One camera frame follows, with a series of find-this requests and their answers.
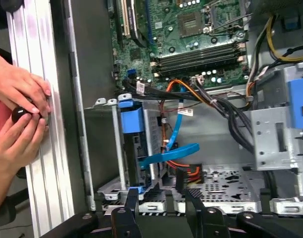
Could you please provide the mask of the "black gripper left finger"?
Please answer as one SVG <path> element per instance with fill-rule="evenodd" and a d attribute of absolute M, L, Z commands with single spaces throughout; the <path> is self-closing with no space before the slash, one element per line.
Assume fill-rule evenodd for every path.
<path fill-rule="evenodd" d="M 128 191 L 124 206 L 114 208 L 110 215 L 79 213 L 53 228 L 44 238 L 138 238 L 140 228 L 135 221 L 139 211 L 139 191 Z"/>

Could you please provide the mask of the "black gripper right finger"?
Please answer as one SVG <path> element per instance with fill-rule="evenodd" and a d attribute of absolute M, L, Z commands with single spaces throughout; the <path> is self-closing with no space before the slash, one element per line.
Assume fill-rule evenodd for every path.
<path fill-rule="evenodd" d="M 284 224 L 252 211 L 240 212 L 235 219 L 217 207 L 206 207 L 185 190 L 185 214 L 195 238 L 303 238 L 303 228 L 297 220 Z"/>

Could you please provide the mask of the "person's right hand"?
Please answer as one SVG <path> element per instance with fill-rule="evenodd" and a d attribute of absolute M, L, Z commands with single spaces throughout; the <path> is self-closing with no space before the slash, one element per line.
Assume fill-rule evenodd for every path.
<path fill-rule="evenodd" d="M 0 131 L 0 172 L 15 173 L 35 159 L 48 126 L 38 114 L 8 119 Z"/>

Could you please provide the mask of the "person's left hand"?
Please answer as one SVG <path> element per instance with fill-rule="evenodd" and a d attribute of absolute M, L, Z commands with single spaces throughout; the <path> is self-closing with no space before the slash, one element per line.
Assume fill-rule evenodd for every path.
<path fill-rule="evenodd" d="M 0 101 L 10 109 L 21 106 L 33 114 L 47 117 L 51 108 L 47 98 L 51 88 L 43 78 L 9 64 L 0 56 Z"/>

